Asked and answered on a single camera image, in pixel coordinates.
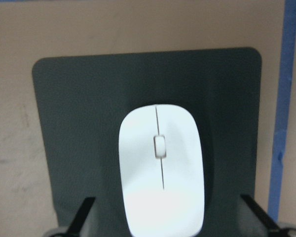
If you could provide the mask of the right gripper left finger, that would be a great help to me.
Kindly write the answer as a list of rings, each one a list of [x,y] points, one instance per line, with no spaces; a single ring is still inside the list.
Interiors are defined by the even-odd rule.
[[[87,197],[84,199],[65,232],[66,237],[93,237],[95,235],[95,201],[95,197]]]

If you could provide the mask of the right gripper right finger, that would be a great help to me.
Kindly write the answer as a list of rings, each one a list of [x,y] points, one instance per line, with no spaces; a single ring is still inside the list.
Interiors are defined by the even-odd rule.
[[[240,233],[243,237],[282,237],[280,227],[249,195],[240,195]]]

